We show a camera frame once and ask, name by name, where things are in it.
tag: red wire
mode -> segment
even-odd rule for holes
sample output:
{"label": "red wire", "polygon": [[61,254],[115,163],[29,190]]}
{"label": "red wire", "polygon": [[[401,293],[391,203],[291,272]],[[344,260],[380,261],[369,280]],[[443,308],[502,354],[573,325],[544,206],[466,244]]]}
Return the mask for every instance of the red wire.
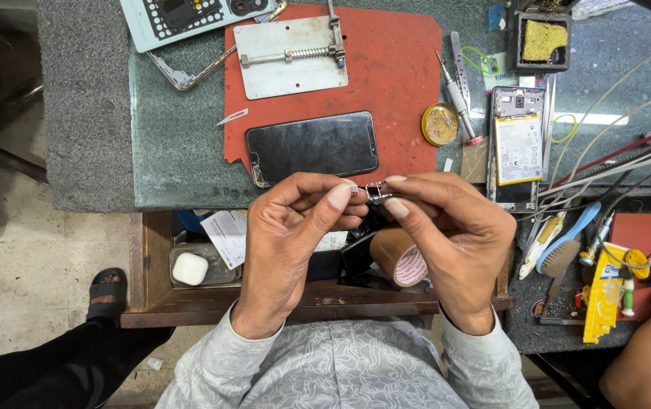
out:
{"label": "red wire", "polygon": [[[613,153],[609,153],[606,156],[603,156],[603,158],[601,158],[601,159],[595,160],[595,161],[593,161],[593,162],[591,162],[591,163],[589,163],[589,164],[587,164],[585,166],[579,167],[578,170],[575,171],[575,174],[583,172],[584,170],[588,169],[589,167],[593,167],[593,166],[595,166],[595,165],[597,165],[597,164],[599,164],[601,162],[605,162],[605,161],[609,160],[610,158],[612,158],[613,156],[620,155],[621,153],[624,153],[625,151],[628,151],[630,148],[635,148],[638,145],[645,144],[649,140],[651,140],[651,136],[643,137],[643,138],[637,140],[636,142],[633,142],[632,144],[630,144],[628,146],[625,146],[625,147],[623,147],[623,148],[621,148],[621,149],[619,149],[619,150],[617,150],[617,151],[615,151]],[[552,189],[554,187],[560,186],[560,184],[565,182],[569,177],[570,177],[570,174],[563,177],[563,179],[560,179],[559,181],[553,183],[552,186],[549,186],[549,187],[547,187],[547,188],[545,188],[543,190],[540,190],[540,192],[542,193],[545,190]]]}

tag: hand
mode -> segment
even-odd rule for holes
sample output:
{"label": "hand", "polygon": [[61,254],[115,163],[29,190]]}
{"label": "hand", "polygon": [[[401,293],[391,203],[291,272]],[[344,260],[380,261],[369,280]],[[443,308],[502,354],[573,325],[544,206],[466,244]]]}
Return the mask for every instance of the hand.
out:
{"label": "hand", "polygon": [[247,339],[275,334],[303,295],[308,261],[329,231],[349,230],[368,198],[333,175],[295,173],[250,204],[239,302],[230,322]]}
{"label": "hand", "polygon": [[490,333],[490,299],[514,237],[514,218],[454,173],[391,176],[386,183],[413,198],[390,198],[384,206],[421,251],[449,319],[467,334]]}

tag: drawer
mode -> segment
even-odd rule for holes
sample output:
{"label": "drawer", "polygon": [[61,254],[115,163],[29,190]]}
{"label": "drawer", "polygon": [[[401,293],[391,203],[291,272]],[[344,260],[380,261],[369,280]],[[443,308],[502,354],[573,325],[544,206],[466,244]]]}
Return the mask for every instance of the drawer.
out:
{"label": "drawer", "polygon": [[[239,287],[174,290],[169,280],[169,251],[173,246],[171,212],[130,215],[129,310],[121,316],[124,328],[217,324]],[[514,308],[507,295],[509,272],[498,277],[495,309]],[[335,280],[305,284],[303,297],[290,320],[335,320],[392,315],[436,314],[436,295],[414,294],[337,285]]]}

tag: patterned shirt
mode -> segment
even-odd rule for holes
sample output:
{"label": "patterned shirt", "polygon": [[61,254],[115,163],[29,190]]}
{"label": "patterned shirt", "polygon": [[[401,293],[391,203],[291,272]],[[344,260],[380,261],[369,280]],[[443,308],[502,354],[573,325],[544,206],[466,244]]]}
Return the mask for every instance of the patterned shirt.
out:
{"label": "patterned shirt", "polygon": [[439,315],[448,381],[425,331],[406,320],[286,324],[248,340],[227,311],[179,359],[156,409],[538,408],[499,325],[470,336]]}

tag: green rubber band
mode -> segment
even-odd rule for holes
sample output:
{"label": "green rubber band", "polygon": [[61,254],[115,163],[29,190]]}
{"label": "green rubber band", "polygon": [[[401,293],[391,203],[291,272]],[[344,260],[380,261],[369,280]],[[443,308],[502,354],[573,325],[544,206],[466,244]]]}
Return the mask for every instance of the green rubber band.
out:
{"label": "green rubber band", "polygon": [[469,63],[471,64],[471,66],[475,67],[477,70],[480,70],[480,71],[482,71],[483,73],[494,74],[494,72],[492,72],[492,71],[488,71],[488,70],[485,70],[485,69],[483,69],[482,67],[480,67],[480,66],[478,66],[477,64],[475,64],[472,60],[470,60],[469,57],[467,57],[467,56],[464,54],[464,51],[465,51],[465,50],[471,50],[471,51],[474,51],[475,53],[478,54],[478,56],[484,58],[484,60],[491,61],[491,62],[495,65],[495,68],[497,69],[497,73],[500,72],[500,66],[497,65],[497,61],[494,61],[492,58],[488,58],[488,57],[487,57],[486,55],[484,55],[481,51],[477,50],[477,49],[474,48],[474,47],[469,47],[469,46],[467,46],[467,47],[462,47],[462,57],[464,57],[464,60],[465,60],[466,62],[469,62]]}

